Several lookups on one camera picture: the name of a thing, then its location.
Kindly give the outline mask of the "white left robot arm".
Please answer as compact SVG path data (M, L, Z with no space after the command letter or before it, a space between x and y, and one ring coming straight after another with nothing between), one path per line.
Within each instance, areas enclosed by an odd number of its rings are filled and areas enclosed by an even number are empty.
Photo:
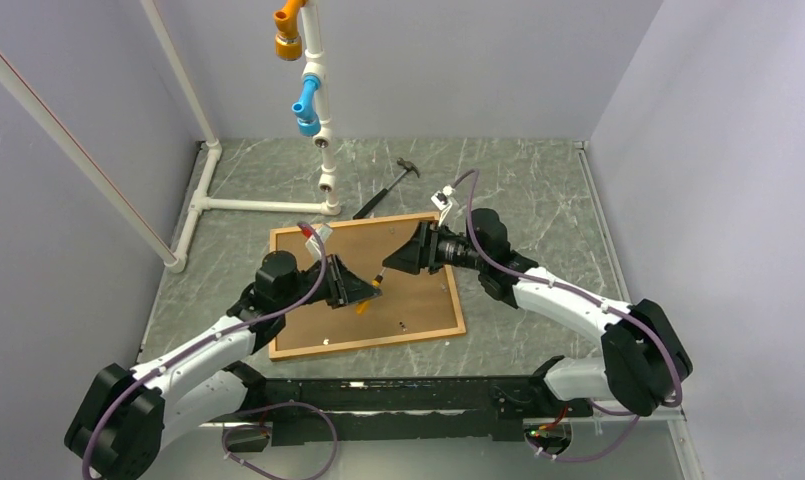
M213 326L155 360L100 370L64 444L81 458L86 479L138 479L164 447L198 425L263 411L267 380L244 360L282 332L288 312L317 302L348 307L380 294L378 283L335 254L301 270L290 252L270 253Z

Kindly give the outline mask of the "yellow handled screwdriver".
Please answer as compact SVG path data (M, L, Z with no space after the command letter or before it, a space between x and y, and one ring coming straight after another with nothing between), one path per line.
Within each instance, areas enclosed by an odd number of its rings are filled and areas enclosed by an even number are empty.
M385 272L386 272L386 269L382 268L374 276L373 280L371 281L371 288L372 288L371 292L369 293L369 295L365 299L361 300L355 307L355 312L356 312L357 315L362 315L367 310L367 308L369 307L370 302L374 298L377 298L380 295L379 287L380 287L381 283L384 280Z

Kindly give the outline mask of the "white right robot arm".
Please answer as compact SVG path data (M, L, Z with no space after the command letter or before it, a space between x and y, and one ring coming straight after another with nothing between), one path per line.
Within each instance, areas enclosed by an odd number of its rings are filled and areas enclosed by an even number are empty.
M661 306L608 299L553 275L512 248L492 209L473 210L463 234L435 220L420 222L382 265L411 275L449 266L474 270L492 299L543 315L594 343L600 356L554 356L530 376L529 401L542 415L596 399L615 400L641 417L681 403L693 364Z

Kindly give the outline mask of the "orange picture frame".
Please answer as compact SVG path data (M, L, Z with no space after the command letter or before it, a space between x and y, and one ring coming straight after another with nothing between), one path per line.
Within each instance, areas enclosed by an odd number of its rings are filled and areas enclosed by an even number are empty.
M331 222L326 251L338 255L352 272L372 280L382 260L402 246L421 221L438 214L414 213ZM445 284L444 292L440 284ZM323 302L286 315L286 327L268 346L269 359L283 361L333 352L464 335L467 332L459 292L451 268L434 275L412 276L388 270L362 315L354 306L330 309ZM398 326L404 322L406 330ZM329 345L322 345L323 339Z

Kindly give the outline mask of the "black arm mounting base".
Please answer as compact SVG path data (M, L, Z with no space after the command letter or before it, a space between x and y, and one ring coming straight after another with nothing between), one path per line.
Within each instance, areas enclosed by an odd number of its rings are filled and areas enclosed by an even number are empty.
M586 400L561 401L537 376L257 380L220 421L264 421L275 446L341 441L486 437L521 441L532 423L588 418Z

